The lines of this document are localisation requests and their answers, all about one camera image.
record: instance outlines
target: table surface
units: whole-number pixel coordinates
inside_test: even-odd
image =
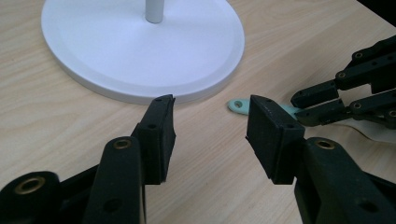
[[[245,139],[233,98],[289,104],[298,90],[333,79],[350,55],[395,35],[355,0],[230,0],[246,48],[216,95],[175,105],[177,140],[167,181],[147,186],[148,223],[301,223],[294,186],[275,186]],[[105,144],[130,135],[147,110],[108,99],[68,76],[41,33],[44,0],[0,1],[0,187],[33,171],[61,180],[97,164]],[[346,103],[370,94],[342,92]],[[396,146],[332,124],[305,138],[340,143],[362,170],[396,182]]]

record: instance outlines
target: screw hole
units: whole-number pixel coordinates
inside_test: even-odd
[[[29,194],[43,187],[45,183],[46,179],[42,176],[31,177],[27,180],[22,181],[15,188],[15,193],[20,195]]]
[[[114,147],[115,149],[124,149],[124,148],[130,147],[131,144],[132,144],[132,142],[131,142],[130,140],[128,140],[128,139],[121,139],[121,140],[118,140],[117,142],[115,142],[115,143],[113,144],[113,147]]]
[[[356,103],[356,104],[354,104],[354,105],[353,105],[353,107],[355,107],[355,108],[359,109],[359,108],[361,108],[361,104],[359,104],[359,103]]]
[[[344,72],[340,72],[340,73],[338,73],[338,77],[340,77],[340,78],[343,78],[343,77],[345,77],[347,74],[345,74]]]
[[[363,53],[358,52],[355,54],[355,58],[361,58],[361,57],[363,57]]]
[[[242,102],[240,101],[235,101],[233,104],[236,106],[236,108],[241,108],[243,106]]]
[[[318,147],[321,147],[323,149],[335,149],[335,145],[332,142],[328,142],[326,140],[318,140],[315,142],[315,144]]]

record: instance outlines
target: white stand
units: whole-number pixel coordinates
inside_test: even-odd
[[[116,100],[174,94],[183,103],[218,92],[244,51],[238,16],[226,0],[161,2],[47,0],[43,34],[73,79]]]

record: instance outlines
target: wooden table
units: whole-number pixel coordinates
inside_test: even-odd
[[[147,186],[148,223],[301,223],[293,186],[268,180],[245,140],[233,98],[287,104],[298,90],[333,79],[350,55],[395,35],[355,0],[230,0],[246,33],[243,59],[225,89],[175,105],[177,142],[167,182]],[[40,28],[44,0],[0,0],[0,187],[33,171],[61,180],[97,164],[105,144],[130,135],[146,112],[92,92],[52,57]],[[343,92],[345,102],[370,94]],[[362,170],[396,182],[396,146],[337,124],[305,137],[339,142]]]

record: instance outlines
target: light blue object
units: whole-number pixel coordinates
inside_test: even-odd
[[[233,112],[243,115],[248,115],[248,108],[250,106],[249,99],[233,99],[228,102],[228,108],[230,108]],[[286,112],[288,112],[294,119],[297,119],[294,115],[302,111],[302,109],[293,107],[290,105],[280,105]]]

